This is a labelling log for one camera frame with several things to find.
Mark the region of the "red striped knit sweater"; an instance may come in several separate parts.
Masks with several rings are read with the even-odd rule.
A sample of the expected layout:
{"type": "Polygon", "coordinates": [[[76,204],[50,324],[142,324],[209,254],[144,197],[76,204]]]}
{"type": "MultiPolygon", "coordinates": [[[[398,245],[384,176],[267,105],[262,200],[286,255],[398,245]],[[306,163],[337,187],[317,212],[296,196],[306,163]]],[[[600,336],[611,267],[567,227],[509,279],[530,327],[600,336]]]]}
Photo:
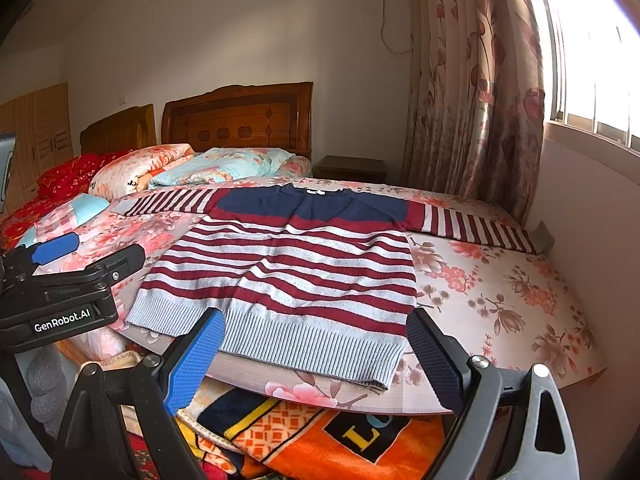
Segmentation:
{"type": "Polygon", "coordinates": [[[345,189],[170,188],[116,209],[196,217],[145,275],[131,324],[179,336],[215,308],[224,352],[383,389],[416,306],[410,233],[535,251],[515,226],[345,189]]]}

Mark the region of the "blue pink pillow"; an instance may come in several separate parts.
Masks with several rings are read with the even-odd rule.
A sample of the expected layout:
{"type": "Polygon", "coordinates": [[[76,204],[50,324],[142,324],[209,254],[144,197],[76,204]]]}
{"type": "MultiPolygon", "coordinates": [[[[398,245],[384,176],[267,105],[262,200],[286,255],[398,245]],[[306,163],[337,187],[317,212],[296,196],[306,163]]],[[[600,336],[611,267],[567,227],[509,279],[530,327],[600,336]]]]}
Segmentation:
{"type": "Polygon", "coordinates": [[[80,193],[35,222],[18,244],[29,247],[72,232],[104,211],[109,204],[102,197],[80,193]]]}

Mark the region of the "red bedding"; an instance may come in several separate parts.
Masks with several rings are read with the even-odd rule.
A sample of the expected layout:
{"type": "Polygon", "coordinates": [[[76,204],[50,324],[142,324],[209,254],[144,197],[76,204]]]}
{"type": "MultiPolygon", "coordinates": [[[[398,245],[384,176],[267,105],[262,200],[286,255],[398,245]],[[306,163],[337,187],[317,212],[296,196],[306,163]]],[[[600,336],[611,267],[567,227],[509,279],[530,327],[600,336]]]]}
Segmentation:
{"type": "Polygon", "coordinates": [[[36,196],[1,221],[1,249],[14,248],[25,232],[57,206],[80,193],[88,193],[96,173],[119,157],[131,153],[82,154],[45,171],[37,180],[36,196]]]}

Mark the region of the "pink floral folded quilt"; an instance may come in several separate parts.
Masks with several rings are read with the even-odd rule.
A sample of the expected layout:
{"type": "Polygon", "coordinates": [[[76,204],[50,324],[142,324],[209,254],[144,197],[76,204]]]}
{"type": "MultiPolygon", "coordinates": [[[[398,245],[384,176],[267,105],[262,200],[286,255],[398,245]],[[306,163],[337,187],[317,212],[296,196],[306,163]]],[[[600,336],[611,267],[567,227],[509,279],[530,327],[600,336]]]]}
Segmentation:
{"type": "Polygon", "coordinates": [[[111,202],[145,190],[152,177],[187,162],[195,155],[187,143],[147,146],[109,162],[92,178],[88,193],[111,202]]]}

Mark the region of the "pink floral bed sheet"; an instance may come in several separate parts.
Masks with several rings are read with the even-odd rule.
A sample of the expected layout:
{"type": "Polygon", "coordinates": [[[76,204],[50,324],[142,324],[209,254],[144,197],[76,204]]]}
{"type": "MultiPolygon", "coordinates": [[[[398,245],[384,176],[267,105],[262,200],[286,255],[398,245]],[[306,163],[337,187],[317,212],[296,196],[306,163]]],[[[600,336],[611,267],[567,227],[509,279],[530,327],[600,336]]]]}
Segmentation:
{"type": "MultiPolygon", "coordinates": [[[[289,183],[320,192],[347,188],[408,198],[426,206],[446,207],[515,226],[498,206],[382,184],[262,177],[204,188],[257,188],[289,183]]],[[[80,239],[77,252],[37,270],[37,274],[81,270],[132,243],[144,247],[148,256],[145,267],[114,287],[116,323],[79,336],[79,340],[72,339],[73,345],[88,358],[116,356],[116,350],[124,350],[125,338],[158,353],[170,343],[165,333],[157,333],[146,325],[130,324],[127,315],[145,272],[200,217],[161,212],[137,220],[116,212],[123,200],[155,196],[158,191],[169,189],[158,188],[116,200],[76,230],[80,239]]],[[[576,382],[590,384],[608,368],[577,297],[545,255],[509,252],[428,234],[411,233],[408,237],[416,266],[418,306],[431,315],[445,334],[456,337],[466,352],[482,354],[498,367],[514,370],[528,370],[535,363],[544,363],[559,388],[576,382]]],[[[326,408],[404,415],[445,411],[410,348],[399,359],[386,390],[222,352],[217,354],[208,374],[248,391],[326,408]]]]}

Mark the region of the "wooden wardrobe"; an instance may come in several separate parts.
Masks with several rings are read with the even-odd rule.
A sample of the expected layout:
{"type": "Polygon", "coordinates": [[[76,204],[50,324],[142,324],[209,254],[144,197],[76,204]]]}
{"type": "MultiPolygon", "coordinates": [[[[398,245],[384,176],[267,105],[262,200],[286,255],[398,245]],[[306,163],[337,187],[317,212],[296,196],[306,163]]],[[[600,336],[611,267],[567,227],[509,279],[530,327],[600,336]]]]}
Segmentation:
{"type": "Polygon", "coordinates": [[[2,103],[1,132],[16,134],[4,218],[36,197],[37,180],[44,172],[73,157],[68,83],[2,103]]]}

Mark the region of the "orange patterned blanket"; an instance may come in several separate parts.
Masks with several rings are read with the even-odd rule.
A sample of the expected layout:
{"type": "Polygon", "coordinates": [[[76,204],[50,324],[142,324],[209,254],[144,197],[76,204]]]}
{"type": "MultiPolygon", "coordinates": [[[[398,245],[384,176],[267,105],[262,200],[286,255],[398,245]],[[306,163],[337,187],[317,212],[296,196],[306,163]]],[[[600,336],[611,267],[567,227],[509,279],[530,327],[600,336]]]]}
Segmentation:
{"type": "Polygon", "coordinates": [[[209,479],[420,479],[445,429],[405,384],[431,392],[406,360],[381,392],[220,354],[175,420],[209,479]]]}

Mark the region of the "small wooden headboard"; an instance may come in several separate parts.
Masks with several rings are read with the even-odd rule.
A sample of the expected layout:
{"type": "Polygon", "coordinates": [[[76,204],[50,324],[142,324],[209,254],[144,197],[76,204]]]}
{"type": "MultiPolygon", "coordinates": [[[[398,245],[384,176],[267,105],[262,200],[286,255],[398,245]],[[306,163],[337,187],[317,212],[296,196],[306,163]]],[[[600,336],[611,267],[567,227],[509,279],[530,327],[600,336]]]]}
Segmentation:
{"type": "Polygon", "coordinates": [[[88,125],[79,136],[81,154],[138,150],[157,144],[154,106],[132,106],[88,125]]]}

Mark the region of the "light blue floral quilt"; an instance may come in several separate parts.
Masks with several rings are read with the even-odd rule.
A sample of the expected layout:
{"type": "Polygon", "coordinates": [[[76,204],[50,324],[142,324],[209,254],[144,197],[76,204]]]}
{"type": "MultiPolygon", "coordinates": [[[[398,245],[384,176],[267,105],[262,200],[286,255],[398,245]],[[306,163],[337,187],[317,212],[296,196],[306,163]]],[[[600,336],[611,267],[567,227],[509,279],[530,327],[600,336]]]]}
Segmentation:
{"type": "Polygon", "coordinates": [[[152,177],[148,188],[269,176],[292,157],[282,148],[211,148],[152,177]]]}

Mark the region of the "large wooden headboard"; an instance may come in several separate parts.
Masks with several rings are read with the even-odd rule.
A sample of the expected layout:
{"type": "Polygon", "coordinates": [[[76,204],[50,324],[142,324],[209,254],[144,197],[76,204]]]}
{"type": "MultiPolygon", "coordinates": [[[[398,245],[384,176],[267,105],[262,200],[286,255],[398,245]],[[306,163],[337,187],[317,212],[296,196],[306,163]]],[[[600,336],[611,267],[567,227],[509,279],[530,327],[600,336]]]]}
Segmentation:
{"type": "Polygon", "coordinates": [[[163,144],[210,148],[282,148],[311,158],[310,81],[232,84],[165,104],[163,144]]]}

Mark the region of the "dark wooden nightstand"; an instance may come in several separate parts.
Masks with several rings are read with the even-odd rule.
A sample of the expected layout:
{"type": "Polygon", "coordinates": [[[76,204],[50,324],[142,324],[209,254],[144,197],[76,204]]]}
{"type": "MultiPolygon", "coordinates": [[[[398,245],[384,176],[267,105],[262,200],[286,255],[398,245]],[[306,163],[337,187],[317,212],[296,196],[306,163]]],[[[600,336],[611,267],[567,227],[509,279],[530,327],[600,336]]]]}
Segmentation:
{"type": "Polygon", "coordinates": [[[317,179],[382,184],[387,177],[381,159],[326,155],[314,166],[317,179]]]}

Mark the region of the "floral curtain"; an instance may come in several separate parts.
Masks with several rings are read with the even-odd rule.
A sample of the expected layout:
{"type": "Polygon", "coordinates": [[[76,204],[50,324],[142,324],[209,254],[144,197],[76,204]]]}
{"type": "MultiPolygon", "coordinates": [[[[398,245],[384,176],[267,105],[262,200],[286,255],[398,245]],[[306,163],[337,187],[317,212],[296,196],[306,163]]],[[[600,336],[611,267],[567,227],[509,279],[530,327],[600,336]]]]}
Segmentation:
{"type": "Polygon", "coordinates": [[[532,0],[410,0],[410,11],[401,185],[496,204],[524,222],[546,97],[532,0]]]}

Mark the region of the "window with frame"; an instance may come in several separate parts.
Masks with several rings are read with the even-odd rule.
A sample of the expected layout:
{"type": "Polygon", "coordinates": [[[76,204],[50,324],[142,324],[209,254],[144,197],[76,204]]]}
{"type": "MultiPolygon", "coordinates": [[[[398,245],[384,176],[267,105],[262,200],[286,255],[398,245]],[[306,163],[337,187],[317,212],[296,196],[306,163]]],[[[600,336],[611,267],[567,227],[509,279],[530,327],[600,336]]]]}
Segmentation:
{"type": "Polygon", "coordinates": [[[550,118],[639,149],[639,33],[615,0],[534,0],[548,32],[550,118]]]}

